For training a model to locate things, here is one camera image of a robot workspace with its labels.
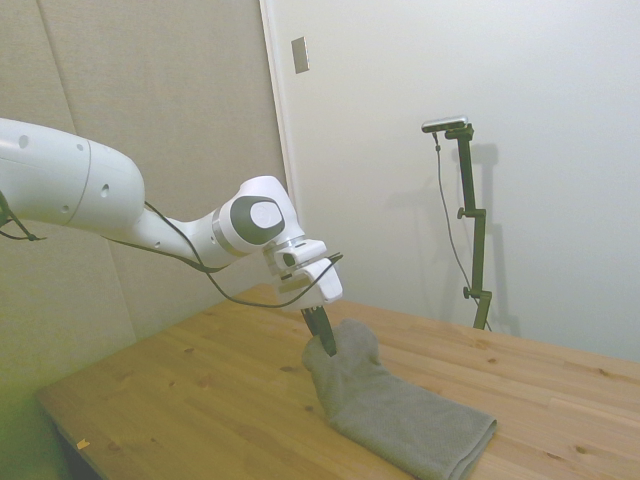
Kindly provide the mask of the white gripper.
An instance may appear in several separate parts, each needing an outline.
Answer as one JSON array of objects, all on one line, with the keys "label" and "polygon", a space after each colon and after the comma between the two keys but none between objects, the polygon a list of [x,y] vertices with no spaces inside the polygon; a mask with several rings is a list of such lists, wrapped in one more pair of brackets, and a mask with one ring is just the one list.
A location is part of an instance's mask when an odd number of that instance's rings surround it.
[{"label": "white gripper", "polygon": [[343,288],[333,263],[321,258],[277,279],[277,298],[287,311],[301,310],[312,336],[319,336],[325,352],[337,353],[331,324],[323,307],[342,297]]}]

